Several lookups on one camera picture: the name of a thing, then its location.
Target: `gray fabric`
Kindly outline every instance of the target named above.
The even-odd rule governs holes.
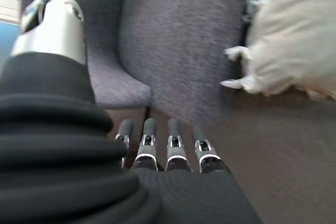
[[[125,0],[120,59],[152,88],[152,106],[188,121],[228,116],[234,76],[224,49],[239,43],[245,0]]]
[[[226,171],[199,174],[138,168],[134,172],[148,190],[159,193],[163,199],[164,209],[157,224],[261,223],[233,176]]]
[[[23,0],[25,7],[32,0]],[[150,87],[128,75],[117,56],[118,30],[123,0],[80,0],[85,18],[88,65],[99,105],[109,109],[149,104]]]

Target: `chair backrest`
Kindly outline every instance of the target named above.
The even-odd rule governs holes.
[[[224,49],[240,43],[245,1],[124,1],[120,59],[155,108],[188,121],[225,113],[233,96],[223,100],[219,83],[235,73]]]

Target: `white cushion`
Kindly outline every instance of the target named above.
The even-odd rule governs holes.
[[[279,94],[296,86],[336,99],[336,0],[263,0],[242,56],[245,77],[222,85],[250,93]]]

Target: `blue wall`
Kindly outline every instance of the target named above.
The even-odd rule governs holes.
[[[9,57],[20,26],[0,22],[0,65]]]

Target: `gray upholstered chair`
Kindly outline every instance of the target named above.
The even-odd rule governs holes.
[[[219,82],[234,67],[223,51],[241,38],[244,3],[81,0],[97,103],[150,105],[190,122],[227,117],[234,93]]]

